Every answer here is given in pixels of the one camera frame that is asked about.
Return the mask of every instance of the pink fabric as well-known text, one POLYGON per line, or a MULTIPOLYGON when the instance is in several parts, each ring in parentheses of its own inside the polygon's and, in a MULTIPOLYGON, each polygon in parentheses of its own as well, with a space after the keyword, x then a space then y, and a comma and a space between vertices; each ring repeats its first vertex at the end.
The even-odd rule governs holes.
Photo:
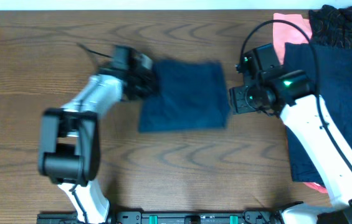
POLYGON ((309 182, 304 182, 304 184, 314 190, 317 190, 319 193, 327 194, 328 191, 326 190, 325 187, 322 187, 320 184, 317 183, 309 183, 309 182))
MULTIPOLYGON (((293 24, 299 26, 309 38, 312 37, 312 28, 310 27, 310 23, 308 19, 304 19, 302 15, 299 14, 291 14, 284 15, 279 13, 274 13, 274 19, 282 19, 285 21, 292 22, 293 24)), ((306 38, 290 25, 282 24, 279 22, 273 23, 273 45, 275 49, 275 53, 277 53, 277 57, 280 60, 280 63, 283 64, 283 58, 285 55, 285 43, 293 43, 293 44, 304 44, 307 43, 306 38)))

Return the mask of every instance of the pile of fabric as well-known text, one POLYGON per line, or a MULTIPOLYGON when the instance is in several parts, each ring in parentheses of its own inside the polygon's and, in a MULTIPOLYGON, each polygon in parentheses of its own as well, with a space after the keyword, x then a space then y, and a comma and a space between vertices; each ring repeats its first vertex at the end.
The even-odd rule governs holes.
MULTIPOLYGON (((324 5, 319 11, 302 15, 274 14, 274 19, 290 21, 311 38, 320 63, 321 95, 342 135, 352 148, 352 7, 335 9, 324 5)), ((302 69, 315 80, 313 57, 306 39, 293 27, 274 24, 274 47, 288 70, 302 69)), ((292 179, 326 193, 323 182, 296 136, 287 130, 292 179)))

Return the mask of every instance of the white arm segment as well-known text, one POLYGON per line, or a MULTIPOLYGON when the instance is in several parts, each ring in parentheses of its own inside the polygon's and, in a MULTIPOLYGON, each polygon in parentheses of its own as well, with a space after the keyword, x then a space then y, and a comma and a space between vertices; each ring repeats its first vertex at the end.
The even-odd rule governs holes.
MULTIPOLYGON (((103 118, 112 105, 121 100, 123 83, 120 79, 111 75, 92 75, 87 86, 69 103, 63 105, 66 111, 84 112, 93 111, 98 113, 98 118, 103 118)), ((78 137, 79 133, 69 133, 70 137, 78 137)), ((77 219, 84 222, 82 209, 78 205, 75 196, 69 191, 73 184, 59 184, 69 197, 77 211, 77 219)), ((86 187, 78 185, 75 193, 81 206, 86 211, 89 223, 105 223, 109 213, 109 201, 101 191, 98 180, 88 182, 86 187)))
MULTIPOLYGON (((314 166, 320 173, 335 210, 349 206, 352 199, 352 173, 335 149, 318 117, 316 98, 305 96, 295 101, 294 106, 285 106, 280 118, 305 148, 314 166)), ((321 110, 332 136, 352 165, 352 150, 326 109, 320 97, 321 110)))

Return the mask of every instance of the dark blue towel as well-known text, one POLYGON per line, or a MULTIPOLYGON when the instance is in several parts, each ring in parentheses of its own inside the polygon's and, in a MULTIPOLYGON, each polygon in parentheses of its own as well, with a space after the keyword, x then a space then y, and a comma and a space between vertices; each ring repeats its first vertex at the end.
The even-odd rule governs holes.
MULTIPOLYGON (((315 49, 320 63, 321 95, 333 121, 352 148, 352 49, 319 45, 315 49)), ((284 65, 290 71, 306 71, 315 81, 313 56, 307 44, 287 43, 284 65)), ((292 180, 323 184, 303 146, 289 129, 287 136, 292 180)))
POLYGON ((226 127, 230 107, 220 63, 162 60, 153 70, 160 93, 144 101, 140 132, 226 127))

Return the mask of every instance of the wooden tabletop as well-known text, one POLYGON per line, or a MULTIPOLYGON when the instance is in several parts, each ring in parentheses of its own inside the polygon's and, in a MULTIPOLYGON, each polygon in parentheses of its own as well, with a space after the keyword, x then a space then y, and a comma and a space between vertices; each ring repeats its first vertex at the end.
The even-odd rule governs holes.
MULTIPOLYGON (((40 117, 87 83, 93 65, 76 46, 111 54, 113 44, 155 58, 220 60, 227 86, 246 35, 273 13, 307 11, 0 12, 0 223, 35 223, 43 211, 72 211, 37 171, 40 117)), ((272 41, 272 26, 249 42, 272 41)), ((140 134, 141 103, 119 103, 100 123, 98 179, 112 205, 146 211, 243 210, 328 196, 293 183, 285 127, 262 114, 232 116, 227 129, 140 134)))

